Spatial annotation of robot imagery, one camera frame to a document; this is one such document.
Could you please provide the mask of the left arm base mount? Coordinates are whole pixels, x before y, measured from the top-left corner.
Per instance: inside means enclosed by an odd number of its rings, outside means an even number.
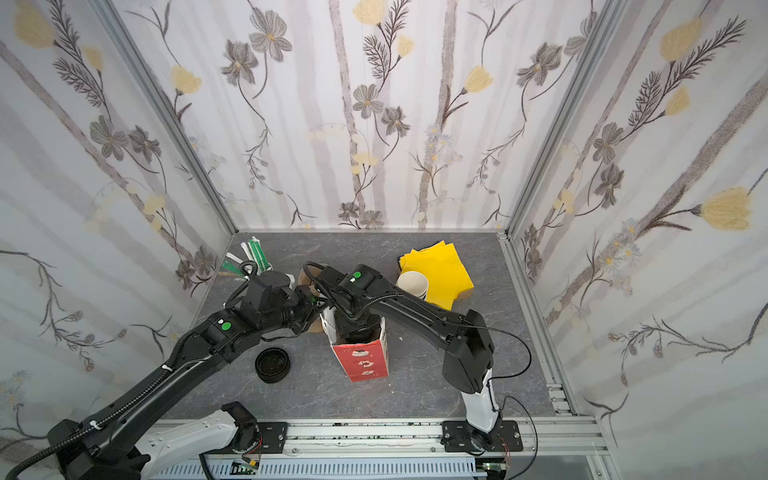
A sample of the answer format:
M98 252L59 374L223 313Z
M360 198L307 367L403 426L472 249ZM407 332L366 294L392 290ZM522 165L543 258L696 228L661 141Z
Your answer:
M252 454L282 454L287 440L287 422L259 422L252 428L252 441L244 451Z

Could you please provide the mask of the red white paper bag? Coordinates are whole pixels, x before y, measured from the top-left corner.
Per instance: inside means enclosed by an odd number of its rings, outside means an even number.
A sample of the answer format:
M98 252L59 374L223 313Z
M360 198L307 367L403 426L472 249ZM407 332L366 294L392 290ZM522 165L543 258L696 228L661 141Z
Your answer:
M333 308L326 309L320 319L336 359L352 382L389 376L387 331L383 318L374 316L377 324L350 336L341 333Z

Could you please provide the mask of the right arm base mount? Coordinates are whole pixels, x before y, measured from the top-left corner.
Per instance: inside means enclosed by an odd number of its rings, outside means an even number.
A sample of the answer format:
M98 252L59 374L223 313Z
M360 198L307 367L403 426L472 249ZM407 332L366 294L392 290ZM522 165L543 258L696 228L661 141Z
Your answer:
M466 420L443 421L441 429L441 444L448 453L517 453L524 449L518 424L513 420L499 420L490 432Z

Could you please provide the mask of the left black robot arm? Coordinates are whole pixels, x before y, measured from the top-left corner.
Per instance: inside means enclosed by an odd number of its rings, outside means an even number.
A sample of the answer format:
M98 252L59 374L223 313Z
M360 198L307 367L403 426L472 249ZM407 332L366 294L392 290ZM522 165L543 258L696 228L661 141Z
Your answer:
M53 458L66 479L148 479L195 454L259 449L258 421L238 401L184 424L169 440L147 434L190 391L265 334L285 328L304 333L325 305L324 293L313 294L309 285L292 287L286 274L251 272L224 309L184 333L156 370L98 413L59 422L47 435L48 447L12 467L8 478Z

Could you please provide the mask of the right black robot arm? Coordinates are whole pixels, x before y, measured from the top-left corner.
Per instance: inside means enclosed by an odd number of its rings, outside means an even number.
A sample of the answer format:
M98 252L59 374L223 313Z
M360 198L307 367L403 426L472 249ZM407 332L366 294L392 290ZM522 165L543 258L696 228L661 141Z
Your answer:
M493 329L483 316L456 313L410 294L377 270L359 264L348 274L316 262L303 272L326 302L331 324L343 337L360 336L380 321L393 321L444 352L442 375L462 394L466 421L486 436L502 423L502 406L492 382L495 346Z

